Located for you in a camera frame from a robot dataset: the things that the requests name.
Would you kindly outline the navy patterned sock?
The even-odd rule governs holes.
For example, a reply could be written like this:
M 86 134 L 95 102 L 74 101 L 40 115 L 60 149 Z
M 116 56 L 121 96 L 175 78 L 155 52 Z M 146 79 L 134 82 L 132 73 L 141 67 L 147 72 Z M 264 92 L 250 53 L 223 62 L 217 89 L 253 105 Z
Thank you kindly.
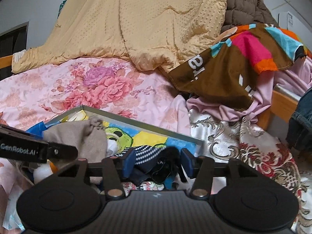
M 136 162 L 131 175 L 124 180 L 136 186 L 152 181 L 156 184 L 163 184 L 168 190 L 172 189 L 176 176 L 180 177 L 182 183 L 188 182 L 181 165 L 180 151 L 176 147 L 163 144 L 134 146 L 125 148 L 114 156 L 121 156 L 129 149 L 135 150 Z

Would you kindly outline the grey drawstring pouch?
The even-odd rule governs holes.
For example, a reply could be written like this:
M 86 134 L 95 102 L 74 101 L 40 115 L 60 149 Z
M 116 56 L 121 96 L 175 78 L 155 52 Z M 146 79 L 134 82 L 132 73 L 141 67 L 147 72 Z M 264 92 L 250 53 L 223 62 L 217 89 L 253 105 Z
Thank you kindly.
M 78 158 L 86 158 L 89 163 L 101 162 L 107 157 L 105 126 L 97 116 L 51 126 L 43 132 L 43 139 L 76 147 Z

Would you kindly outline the grey tray cartoon frog picture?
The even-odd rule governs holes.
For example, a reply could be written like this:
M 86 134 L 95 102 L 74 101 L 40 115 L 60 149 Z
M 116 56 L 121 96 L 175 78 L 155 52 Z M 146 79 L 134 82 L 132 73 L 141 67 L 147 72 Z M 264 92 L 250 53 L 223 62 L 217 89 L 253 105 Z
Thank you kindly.
M 119 151 L 131 146 L 165 145 L 174 146 L 179 150 L 186 148 L 192 155 L 197 156 L 204 146 L 204 142 L 200 139 L 87 106 L 75 107 L 47 123 L 37 123 L 30 127 L 27 132 L 42 136 L 43 131 L 53 125 L 71 121 L 84 121 L 93 115 L 102 119 L 107 138 L 113 140 L 110 145 Z

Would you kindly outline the white maroon damask blanket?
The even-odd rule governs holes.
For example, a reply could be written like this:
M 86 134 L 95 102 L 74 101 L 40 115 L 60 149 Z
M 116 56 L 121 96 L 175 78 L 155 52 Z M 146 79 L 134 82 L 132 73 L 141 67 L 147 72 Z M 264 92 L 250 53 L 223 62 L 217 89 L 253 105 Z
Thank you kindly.
M 202 139 L 200 155 L 217 162 L 236 158 L 290 190 L 299 200 L 295 233 L 311 233 L 311 155 L 289 149 L 247 118 L 219 121 L 209 114 L 189 111 L 192 137 Z

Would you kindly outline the pink floral bedspread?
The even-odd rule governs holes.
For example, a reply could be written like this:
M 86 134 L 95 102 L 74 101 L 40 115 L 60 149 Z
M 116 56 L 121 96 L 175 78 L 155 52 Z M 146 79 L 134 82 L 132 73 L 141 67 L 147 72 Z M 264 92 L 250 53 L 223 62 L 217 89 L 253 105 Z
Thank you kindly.
M 186 101 L 159 71 L 117 58 L 79 58 L 1 81 L 1 124 L 27 130 L 88 106 L 190 135 Z

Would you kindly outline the brown multicolour shirt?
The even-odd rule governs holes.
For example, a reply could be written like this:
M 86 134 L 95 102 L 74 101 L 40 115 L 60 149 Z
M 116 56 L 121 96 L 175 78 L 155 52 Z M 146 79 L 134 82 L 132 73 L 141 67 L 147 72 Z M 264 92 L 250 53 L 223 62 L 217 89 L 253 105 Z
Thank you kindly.
M 224 32 L 220 41 L 168 74 L 174 86 L 210 103 L 246 110 L 260 74 L 290 68 L 307 54 L 291 31 L 248 24 Z

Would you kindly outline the blue denim jeans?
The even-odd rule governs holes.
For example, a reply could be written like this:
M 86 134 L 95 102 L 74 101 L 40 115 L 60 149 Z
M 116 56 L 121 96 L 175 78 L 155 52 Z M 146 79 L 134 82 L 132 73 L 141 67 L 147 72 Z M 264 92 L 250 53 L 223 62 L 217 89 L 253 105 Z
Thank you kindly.
M 298 102 L 295 112 L 289 119 L 286 141 L 298 151 L 311 152 L 311 90 Z

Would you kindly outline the lilac cloth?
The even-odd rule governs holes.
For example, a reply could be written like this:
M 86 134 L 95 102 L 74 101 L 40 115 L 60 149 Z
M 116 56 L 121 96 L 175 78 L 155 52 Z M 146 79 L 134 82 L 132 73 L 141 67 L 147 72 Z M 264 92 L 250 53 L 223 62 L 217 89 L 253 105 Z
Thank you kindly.
M 202 98 L 187 100 L 189 110 L 195 109 L 199 113 L 207 113 L 220 121 L 239 121 L 243 116 L 248 116 L 252 122 L 257 122 L 257 115 L 271 106 L 274 86 L 280 86 L 299 97 L 311 87 L 311 58 L 296 60 L 295 64 L 287 70 L 269 71 L 260 74 L 256 90 L 252 95 L 252 103 L 245 111 L 234 110 L 224 105 L 214 104 Z

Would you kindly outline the beige dotted quilt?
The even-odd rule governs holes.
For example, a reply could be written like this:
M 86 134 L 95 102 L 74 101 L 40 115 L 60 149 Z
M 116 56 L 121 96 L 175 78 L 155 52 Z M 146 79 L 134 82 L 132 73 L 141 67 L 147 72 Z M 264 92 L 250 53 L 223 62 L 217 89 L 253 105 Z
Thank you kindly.
M 67 0 L 44 45 L 12 64 L 17 74 L 78 57 L 119 57 L 169 72 L 221 32 L 227 0 Z

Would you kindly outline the brown quilted jacket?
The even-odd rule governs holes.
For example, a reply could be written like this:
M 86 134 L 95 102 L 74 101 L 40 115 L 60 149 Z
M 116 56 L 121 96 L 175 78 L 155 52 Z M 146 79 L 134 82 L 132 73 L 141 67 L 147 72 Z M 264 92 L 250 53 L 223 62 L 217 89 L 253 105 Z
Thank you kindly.
M 239 25 L 256 23 L 279 26 L 263 0 L 227 0 L 221 33 Z

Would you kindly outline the wooden bed frame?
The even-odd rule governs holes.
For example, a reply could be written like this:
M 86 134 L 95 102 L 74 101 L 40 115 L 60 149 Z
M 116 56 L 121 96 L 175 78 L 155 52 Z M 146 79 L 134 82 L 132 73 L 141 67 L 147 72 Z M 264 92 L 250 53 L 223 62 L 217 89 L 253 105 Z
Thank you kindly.
M 256 124 L 263 130 L 267 130 L 273 115 L 288 123 L 291 115 L 297 108 L 297 104 L 298 101 L 291 99 L 283 93 L 273 90 L 271 106 L 258 115 L 258 122 Z

